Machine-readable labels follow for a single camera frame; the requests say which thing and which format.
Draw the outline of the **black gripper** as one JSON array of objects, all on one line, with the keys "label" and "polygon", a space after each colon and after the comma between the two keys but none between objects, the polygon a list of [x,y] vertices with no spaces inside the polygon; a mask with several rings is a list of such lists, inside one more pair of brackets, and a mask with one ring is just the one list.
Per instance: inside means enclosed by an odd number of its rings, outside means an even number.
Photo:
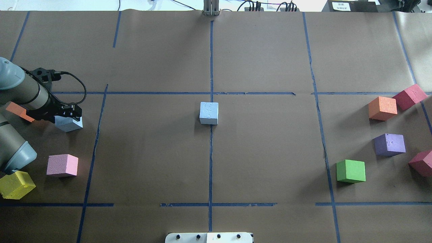
[{"label": "black gripper", "polygon": [[73,117],[82,117],[82,109],[78,105],[62,103],[54,95],[40,90],[34,98],[26,103],[27,115],[35,120],[47,120],[51,123],[79,123]]}]

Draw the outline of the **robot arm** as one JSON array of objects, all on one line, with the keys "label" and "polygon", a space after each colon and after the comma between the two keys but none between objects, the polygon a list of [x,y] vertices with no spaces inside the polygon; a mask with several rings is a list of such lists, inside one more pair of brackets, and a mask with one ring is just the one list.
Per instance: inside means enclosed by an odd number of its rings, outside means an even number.
[{"label": "robot arm", "polygon": [[[44,68],[28,71],[1,57],[1,106],[29,122],[47,120],[65,132],[81,129],[79,103],[66,103],[52,93],[52,82],[62,75],[71,74]],[[12,175],[34,161],[37,153],[3,115],[0,126],[1,176]]]}]

